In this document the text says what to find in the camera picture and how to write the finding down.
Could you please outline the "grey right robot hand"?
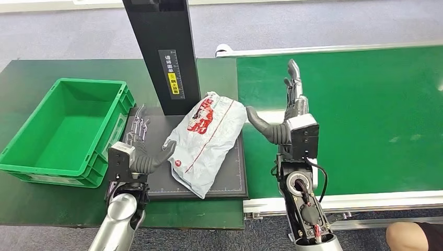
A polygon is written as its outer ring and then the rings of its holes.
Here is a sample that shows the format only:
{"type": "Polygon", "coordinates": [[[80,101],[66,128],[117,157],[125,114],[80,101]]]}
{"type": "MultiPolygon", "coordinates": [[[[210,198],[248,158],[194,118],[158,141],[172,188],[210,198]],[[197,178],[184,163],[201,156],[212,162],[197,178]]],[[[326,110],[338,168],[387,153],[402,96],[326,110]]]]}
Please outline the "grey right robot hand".
{"type": "Polygon", "coordinates": [[[246,106],[248,121],[259,131],[270,143],[277,145],[289,144],[291,142],[291,129],[287,120],[296,116],[307,114],[308,98],[303,95],[300,69],[295,60],[290,59],[287,65],[290,78],[285,78],[284,83],[287,91],[287,107],[284,113],[284,122],[280,124],[269,124],[257,114],[252,106],[246,106]]]}

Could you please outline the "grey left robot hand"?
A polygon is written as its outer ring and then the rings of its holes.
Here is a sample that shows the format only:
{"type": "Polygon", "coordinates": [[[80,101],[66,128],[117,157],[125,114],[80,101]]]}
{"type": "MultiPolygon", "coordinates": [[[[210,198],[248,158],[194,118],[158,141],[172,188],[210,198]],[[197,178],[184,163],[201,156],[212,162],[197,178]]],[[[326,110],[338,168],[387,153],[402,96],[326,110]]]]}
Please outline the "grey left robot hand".
{"type": "Polygon", "coordinates": [[[131,170],[134,173],[152,174],[174,153],[177,142],[169,140],[162,150],[155,156],[149,156],[146,150],[146,133],[149,126],[149,118],[145,104],[135,107],[134,118],[130,128],[123,137],[123,142],[134,147],[134,162],[131,170]]]}

